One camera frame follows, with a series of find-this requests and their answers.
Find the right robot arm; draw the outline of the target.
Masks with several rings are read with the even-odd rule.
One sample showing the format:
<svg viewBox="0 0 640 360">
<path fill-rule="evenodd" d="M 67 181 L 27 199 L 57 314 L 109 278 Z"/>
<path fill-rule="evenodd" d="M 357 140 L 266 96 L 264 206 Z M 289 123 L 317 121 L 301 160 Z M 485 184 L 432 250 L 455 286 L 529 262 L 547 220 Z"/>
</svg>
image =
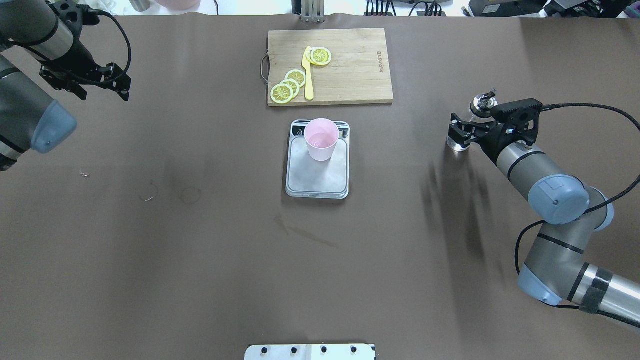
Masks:
<svg viewBox="0 0 640 360">
<path fill-rule="evenodd" d="M 519 100 L 464 116 L 453 112 L 446 144 L 455 152 L 476 143 L 540 216 L 524 262 L 515 262 L 519 288 L 553 309 L 576 310 L 639 329 L 639 285 L 584 260 L 596 232 L 615 216 L 613 203 L 638 186 L 608 198 L 566 173 L 537 145 L 541 113 L 566 104 Z"/>
</svg>

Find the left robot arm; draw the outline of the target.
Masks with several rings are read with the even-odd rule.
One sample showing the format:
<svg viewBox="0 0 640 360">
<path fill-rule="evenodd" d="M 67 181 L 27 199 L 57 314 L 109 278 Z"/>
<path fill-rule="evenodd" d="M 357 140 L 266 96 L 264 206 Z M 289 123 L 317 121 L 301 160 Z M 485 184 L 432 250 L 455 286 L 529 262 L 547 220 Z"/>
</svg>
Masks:
<svg viewBox="0 0 640 360">
<path fill-rule="evenodd" d="M 112 20 L 121 34 L 119 21 L 105 10 L 73 0 L 3 0 L 0 3 L 0 166 L 10 170 L 28 151 L 50 153 L 78 126 L 64 105 L 41 84 L 25 74 L 4 55 L 7 50 L 25 50 L 39 64 L 39 76 L 55 91 L 68 92 L 84 101 L 87 86 L 112 91 L 130 99 L 133 51 L 126 44 L 126 65 L 98 64 L 82 43 L 85 27 L 101 18 Z"/>
</svg>

